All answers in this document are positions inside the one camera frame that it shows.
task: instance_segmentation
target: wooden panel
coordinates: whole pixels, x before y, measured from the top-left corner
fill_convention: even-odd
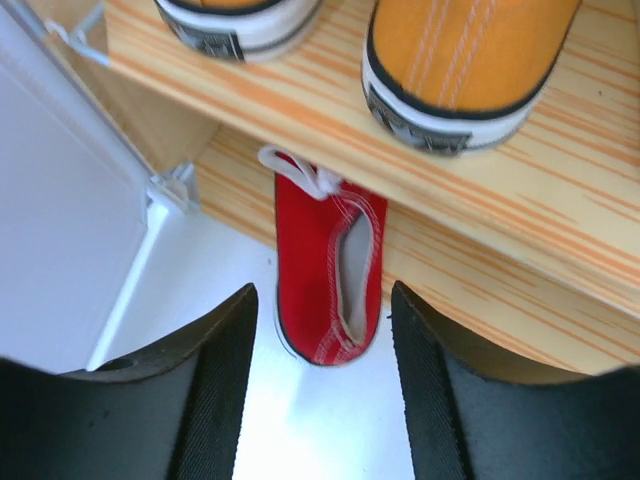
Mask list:
[[[550,277],[640,316],[640,54],[631,0],[587,0],[519,134],[448,161],[371,118],[360,86],[373,0],[327,0],[264,65],[181,45],[149,0],[107,0],[114,70],[335,170]]]
[[[196,162],[203,211],[275,247],[273,174],[261,144],[222,127]],[[383,287],[411,285],[438,310],[530,358],[597,373],[640,360],[640,321],[392,203]]]
[[[50,18],[71,30],[97,2],[30,0],[29,3],[42,19]],[[104,24],[96,27],[90,40],[97,48],[106,49]],[[59,38],[52,38],[50,45],[155,172],[193,160],[211,141],[218,125],[211,117],[83,58]]]

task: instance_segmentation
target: shoe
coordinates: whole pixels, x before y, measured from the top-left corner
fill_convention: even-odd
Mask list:
[[[362,62],[369,109],[427,152],[495,146],[533,109],[579,4],[379,0]]]
[[[378,326],[387,201],[277,147],[259,159],[277,173],[281,341],[311,364],[347,363]]]
[[[243,62],[275,58],[300,43],[322,0],[155,0],[160,16],[186,45]]]
[[[640,368],[590,377],[476,335],[401,283],[393,343],[417,480],[640,478]]]

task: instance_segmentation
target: shoe rack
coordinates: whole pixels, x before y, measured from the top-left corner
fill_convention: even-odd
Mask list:
[[[586,0],[522,130],[454,160],[401,145],[371,118],[359,62],[373,4],[326,0],[297,50],[234,65],[185,48],[152,1],[106,0],[106,63],[221,122],[196,161],[213,217],[275,246],[273,177],[256,152],[277,144],[391,200],[387,294],[400,278],[477,333],[571,370],[640,361],[633,0]]]

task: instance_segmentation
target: red shoe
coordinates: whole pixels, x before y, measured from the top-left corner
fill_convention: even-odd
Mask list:
[[[314,365],[347,363],[378,326],[387,201],[276,147],[259,159],[278,173],[281,340]]]

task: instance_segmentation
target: white panel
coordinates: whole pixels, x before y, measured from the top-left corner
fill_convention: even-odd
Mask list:
[[[146,171],[0,8],[0,356],[86,365],[146,226]]]

